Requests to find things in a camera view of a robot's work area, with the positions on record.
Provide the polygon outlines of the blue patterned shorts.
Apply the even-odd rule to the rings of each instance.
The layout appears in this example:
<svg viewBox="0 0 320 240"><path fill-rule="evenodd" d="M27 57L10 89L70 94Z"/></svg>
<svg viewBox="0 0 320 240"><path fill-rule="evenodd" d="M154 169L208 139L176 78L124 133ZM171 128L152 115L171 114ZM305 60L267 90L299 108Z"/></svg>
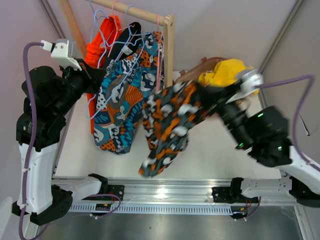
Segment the blue patterned shorts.
<svg viewBox="0 0 320 240"><path fill-rule="evenodd" d="M112 60L96 95L93 117L95 145L116 155L130 152L142 108L156 91L158 61L157 31L140 38L135 53L123 60ZM165 86L163 37L160 46L160 89Z"/></svg>

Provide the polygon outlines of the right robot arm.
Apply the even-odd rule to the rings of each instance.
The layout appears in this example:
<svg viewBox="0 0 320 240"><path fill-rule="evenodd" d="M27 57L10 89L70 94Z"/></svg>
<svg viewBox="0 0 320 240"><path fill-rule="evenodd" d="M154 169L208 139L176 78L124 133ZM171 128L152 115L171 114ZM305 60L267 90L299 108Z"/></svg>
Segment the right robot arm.
<svg viewBox="0 0 320 240"><path fill-rule="evenodd" d="M206 116L217 114L237 143L237 150L248 150L248 156L260 165L288 173L278 179L234 177L229 187L213 187L215 203L258 203L261 197L291 197L311 208L320 206L320 166L298 152L288 137L289 121L275 106L249 117L229 99L240 89L238 83L227 87L198 85L200 102Z"/></svg>

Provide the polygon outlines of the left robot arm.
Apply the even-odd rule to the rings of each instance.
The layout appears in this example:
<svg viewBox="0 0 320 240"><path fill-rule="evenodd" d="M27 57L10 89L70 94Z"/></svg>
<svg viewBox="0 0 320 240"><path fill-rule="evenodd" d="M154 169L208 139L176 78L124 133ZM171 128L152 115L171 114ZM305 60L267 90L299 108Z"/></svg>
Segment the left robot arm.
<svg viewBox="0 0 320 240"><path fill-rule="evenodd" d="M26 98L16 124L16 140L27 177L21 180L20 196L12 205L12 213L28 214L38 226L62 218L73 203L90 197L103 200L109 193L108 180L95 173L69 186L52 184L66 114L83 94L98 90L106 73L83 60L79 65L79 69L62 68L62 76L50 66L36 67L27 71L21 86Z"/></svg>

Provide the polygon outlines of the dark navy shorts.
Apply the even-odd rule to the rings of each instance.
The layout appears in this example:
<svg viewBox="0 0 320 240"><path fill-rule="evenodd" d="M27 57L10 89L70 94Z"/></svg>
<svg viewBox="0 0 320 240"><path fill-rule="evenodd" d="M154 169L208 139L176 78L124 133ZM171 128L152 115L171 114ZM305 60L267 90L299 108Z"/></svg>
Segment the dark navy shorts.
<svg viewBox="0 0 320 240"><path fill-rule="evenodd" d="M132 22L116 39L115 43L110 48L110 53L104 58L103 68L106 68L112 60L123 60L134 54L140 43L141 24Z"/></svg>

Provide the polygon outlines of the orange grey camouflage shorts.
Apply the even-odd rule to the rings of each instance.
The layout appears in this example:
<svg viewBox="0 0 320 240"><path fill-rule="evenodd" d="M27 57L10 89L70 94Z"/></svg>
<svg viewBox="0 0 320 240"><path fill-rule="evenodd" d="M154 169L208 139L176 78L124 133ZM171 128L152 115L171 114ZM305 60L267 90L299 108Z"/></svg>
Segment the orange grey camouflage shorts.
<svg viewBox="0 0 320 240"><path fill-rule="evenodd" d="M206 87L198 82L180 82L156 92L144 103L142 124L150 153L139 169L141 176L161 174L186 149L189 130L209 114L202 101L203 90Z"/></svg>

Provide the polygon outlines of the bright orange shorts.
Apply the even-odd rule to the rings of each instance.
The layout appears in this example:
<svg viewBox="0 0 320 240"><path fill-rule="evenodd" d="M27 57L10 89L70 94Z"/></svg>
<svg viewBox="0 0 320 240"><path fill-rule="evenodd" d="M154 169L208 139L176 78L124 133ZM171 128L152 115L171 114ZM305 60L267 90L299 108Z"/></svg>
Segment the bright orange shorts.
<svg viewBox="0 0 320 240"><path fill-rule="evenodd" d="M115 15L115 17L117 20L118 28L121 29L121 22L119 20L119 17L117 15ZM104 39L106 41L109 38L110 34L112 33L114 27L115 27L115 25L114 25L114 21L112 20L112 15L109 16L108 18L105 18L102 21L101 25L99 26L99 30L102 32ZM109 45L112 42L112 38L113 37L111 37L108 41ZM86 56L84 59L85 62L92 68L102 67L105 60L103 58L100 60L100 58L102 57L103 53L105 52L105 49L107 49L107 51L109 51L108 46L105 48L104 40L102 38L101 33L98 32L96 34L95 38L90 43L87 44Z"/></svg>

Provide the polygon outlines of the yellow shorts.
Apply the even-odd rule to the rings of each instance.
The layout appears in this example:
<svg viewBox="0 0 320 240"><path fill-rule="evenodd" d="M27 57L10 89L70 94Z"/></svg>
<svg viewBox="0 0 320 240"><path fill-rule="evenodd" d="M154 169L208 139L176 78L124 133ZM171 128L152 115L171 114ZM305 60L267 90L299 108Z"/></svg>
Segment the yellow shorts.
<svg viewBox="0 0 320 240"><path fill-rule="evenodd" d="M237 81L237 74L245 70L253 71L253 67L247 67L242 60L231 58L218 62L211 70L200 74L198 83L203 87L213 87L223 89L234 84Z"/></svg>

